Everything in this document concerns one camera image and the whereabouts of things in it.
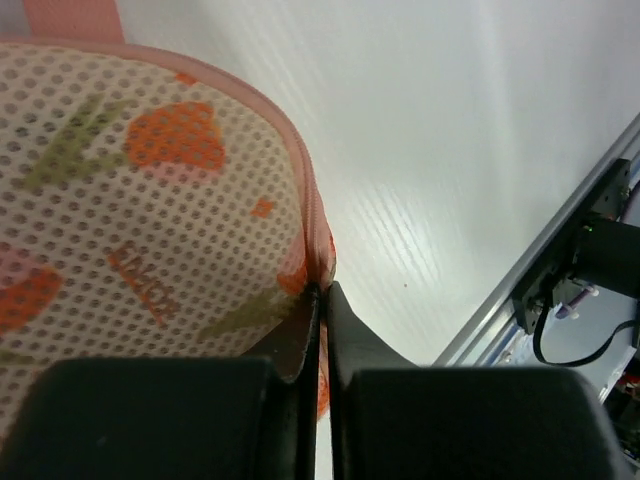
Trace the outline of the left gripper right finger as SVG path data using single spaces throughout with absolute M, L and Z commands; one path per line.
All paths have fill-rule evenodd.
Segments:
M 629 479 L 591 385 L 547 367 L 420 367 L 326 304 L 337 479 Z

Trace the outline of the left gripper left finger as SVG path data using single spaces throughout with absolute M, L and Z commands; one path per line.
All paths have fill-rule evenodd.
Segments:
M 60 361 L 31 386 L 5 479 L 310 479 L 320 292 L 235 358 Z

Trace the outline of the tulip print mesh laundry bag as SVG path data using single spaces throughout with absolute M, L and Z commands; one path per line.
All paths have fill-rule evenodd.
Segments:
M 75 357 L 237 356 L 328 287 L 309 153 L 233 75 L 124 41 L 112 1 L 1 5 L 1 430 Z

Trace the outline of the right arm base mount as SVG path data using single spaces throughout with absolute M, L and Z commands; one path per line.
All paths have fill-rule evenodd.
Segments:
M 514 316 L 526 334 L 534 333 L 545 293 L 554 291 L 570 276 L 577 240 L 583 227 L 598 218 L 615 221 L 620 217 L 627 199 L 630 169 L 629 160 L 614 160 L 543 244 L 512 290 L 510 299 Z

